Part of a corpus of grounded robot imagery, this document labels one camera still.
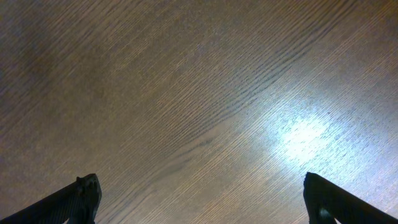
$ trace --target wooden surface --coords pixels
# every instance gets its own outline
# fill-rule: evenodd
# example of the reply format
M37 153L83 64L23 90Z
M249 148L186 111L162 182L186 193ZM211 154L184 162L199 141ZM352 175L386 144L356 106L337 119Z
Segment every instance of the wooden surface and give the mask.
M97 173L98 223L398 217L398 2L2 1L0 218Z

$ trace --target dark wood grain streak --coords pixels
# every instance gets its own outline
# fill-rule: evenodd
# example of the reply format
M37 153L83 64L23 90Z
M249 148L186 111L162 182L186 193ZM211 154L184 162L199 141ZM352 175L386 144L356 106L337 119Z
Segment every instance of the dark wood grain streak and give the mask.
M97 173L98 223L398 217L398 3L4 1L0 218Z

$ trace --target wooden floor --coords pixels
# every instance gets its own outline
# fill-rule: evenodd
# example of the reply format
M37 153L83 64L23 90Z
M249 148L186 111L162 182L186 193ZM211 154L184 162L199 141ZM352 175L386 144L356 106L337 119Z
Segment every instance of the wooden floor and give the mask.
M398 1L3 1L0 218L97 173L98 223L398 217Z

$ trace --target wood grain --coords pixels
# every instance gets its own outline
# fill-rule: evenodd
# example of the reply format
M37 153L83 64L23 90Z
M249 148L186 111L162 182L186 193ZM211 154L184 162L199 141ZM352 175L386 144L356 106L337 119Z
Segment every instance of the wood grain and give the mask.
M97 173L98 223L398 217L398 2L3 1L0 218Z

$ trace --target black plastic part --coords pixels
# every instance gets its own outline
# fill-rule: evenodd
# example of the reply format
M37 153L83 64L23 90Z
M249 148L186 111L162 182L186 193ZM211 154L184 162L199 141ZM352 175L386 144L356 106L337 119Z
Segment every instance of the black plastic part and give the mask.
M67 220L69 224L93 224L101 196L95 174L78 177L76 182L1 220L0 224L56 224Z
M394 217L348 193L318 174L308 172L304 200L310 224L398 223Z

